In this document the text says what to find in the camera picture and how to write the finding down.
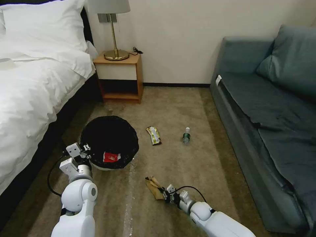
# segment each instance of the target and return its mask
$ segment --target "brass lamp base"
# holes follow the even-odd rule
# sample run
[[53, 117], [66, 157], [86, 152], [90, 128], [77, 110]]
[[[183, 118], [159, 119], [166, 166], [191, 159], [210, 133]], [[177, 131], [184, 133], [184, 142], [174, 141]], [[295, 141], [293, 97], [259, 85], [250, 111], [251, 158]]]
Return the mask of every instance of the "brass lamp base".
[[115, 50], [110, 50], [104, 53], [104, 58], [111, 61], [124, 60], [129, 57], [129, 53], [125, 50], [117, 50], [117, 55], [115, 55]]

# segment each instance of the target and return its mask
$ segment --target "white bedsheet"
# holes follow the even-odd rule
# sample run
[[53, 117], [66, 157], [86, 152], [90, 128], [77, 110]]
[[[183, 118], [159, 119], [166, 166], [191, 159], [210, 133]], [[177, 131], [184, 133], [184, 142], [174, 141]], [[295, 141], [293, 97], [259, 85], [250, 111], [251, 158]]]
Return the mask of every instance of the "white bedsheet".
[[45, 42], [0, 39], [0, 194], [30, 163], [49, 123], [95, 71], [90, 56]]

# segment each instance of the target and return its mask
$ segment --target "sofa backrest cushion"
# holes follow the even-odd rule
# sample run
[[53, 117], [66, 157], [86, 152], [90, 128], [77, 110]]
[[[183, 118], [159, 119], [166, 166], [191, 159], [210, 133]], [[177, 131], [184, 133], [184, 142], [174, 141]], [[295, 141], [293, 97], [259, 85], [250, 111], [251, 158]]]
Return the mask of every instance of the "sofa backrest cushion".
[[272, 54], [262, 61], [257, 73], [316, 100], [316, 28], [282, 25]]

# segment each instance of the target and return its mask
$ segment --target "plastic bottle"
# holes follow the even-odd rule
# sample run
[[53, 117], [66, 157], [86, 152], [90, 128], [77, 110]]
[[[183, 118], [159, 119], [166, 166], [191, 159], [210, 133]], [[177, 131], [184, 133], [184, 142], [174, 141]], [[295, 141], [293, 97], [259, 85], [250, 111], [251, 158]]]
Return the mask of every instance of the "plastic bottle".
[[185, 133], [183, 134], [183, 137], [182, 137], [183, 143], [184, 143], [184, 144], [189, 143], [190, 137], [191, 137], [191, 135], [190, 135], [190, 128], [187, 127], [187, 128], [185, 129]]

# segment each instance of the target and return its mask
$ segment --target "wooden nightstand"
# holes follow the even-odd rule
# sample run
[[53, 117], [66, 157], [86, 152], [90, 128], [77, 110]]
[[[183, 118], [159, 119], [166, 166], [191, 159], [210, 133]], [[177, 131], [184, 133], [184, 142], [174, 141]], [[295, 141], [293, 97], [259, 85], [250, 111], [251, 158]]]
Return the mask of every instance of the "wooden nightstand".
[[122, 61], [109, 61], [99, 55], [94, 61], [103, 101], [123, 100], [140, 103], [143, 95], [141, 55]]

